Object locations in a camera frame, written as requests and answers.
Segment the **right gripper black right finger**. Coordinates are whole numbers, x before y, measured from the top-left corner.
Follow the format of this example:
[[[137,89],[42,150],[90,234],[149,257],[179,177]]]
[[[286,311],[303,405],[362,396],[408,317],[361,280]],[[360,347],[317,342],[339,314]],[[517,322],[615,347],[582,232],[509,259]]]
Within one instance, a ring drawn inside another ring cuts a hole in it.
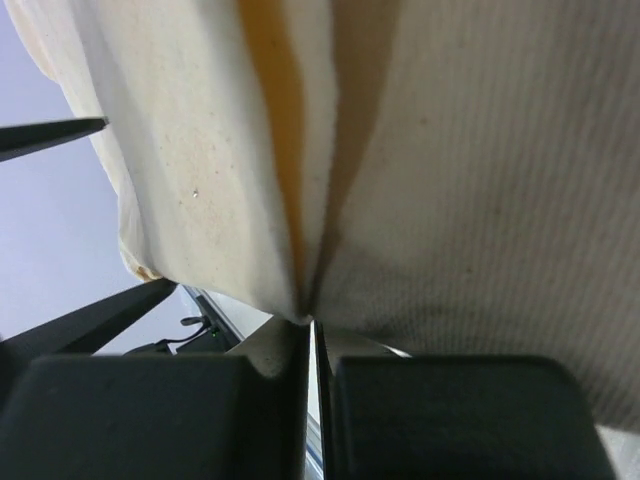
[[[575,377],[536,356],[329,358],[316,326],[328,479],[612,479]]]

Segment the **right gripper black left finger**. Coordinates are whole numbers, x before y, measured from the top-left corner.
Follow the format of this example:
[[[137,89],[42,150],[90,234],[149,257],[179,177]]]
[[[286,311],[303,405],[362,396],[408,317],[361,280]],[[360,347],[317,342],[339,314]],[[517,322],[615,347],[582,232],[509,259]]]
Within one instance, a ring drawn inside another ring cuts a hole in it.
[[[308,351],[274,318],[225,354],[38,359],[1,414],[1,475],[298,479]]]

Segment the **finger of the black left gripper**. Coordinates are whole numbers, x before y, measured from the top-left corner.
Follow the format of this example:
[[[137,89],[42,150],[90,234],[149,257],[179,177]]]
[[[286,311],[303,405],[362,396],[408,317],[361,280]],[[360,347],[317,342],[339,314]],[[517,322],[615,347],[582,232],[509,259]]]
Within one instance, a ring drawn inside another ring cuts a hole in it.
[[[93,354],[167,299],[177,284],[159,279],[122,291],[1,342],[16,356]]]
[[[102,131],[108,124],[107,118],[90,117],[2,127],[0,161],[5,162],[84,138]]]

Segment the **beige cloth mat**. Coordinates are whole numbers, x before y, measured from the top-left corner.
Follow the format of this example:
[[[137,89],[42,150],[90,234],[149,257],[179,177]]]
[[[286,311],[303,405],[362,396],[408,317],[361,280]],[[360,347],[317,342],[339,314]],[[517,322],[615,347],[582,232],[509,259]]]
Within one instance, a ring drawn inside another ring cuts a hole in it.
[[[143,280],[565,365],[639,429],[635,1],[10,1]]]

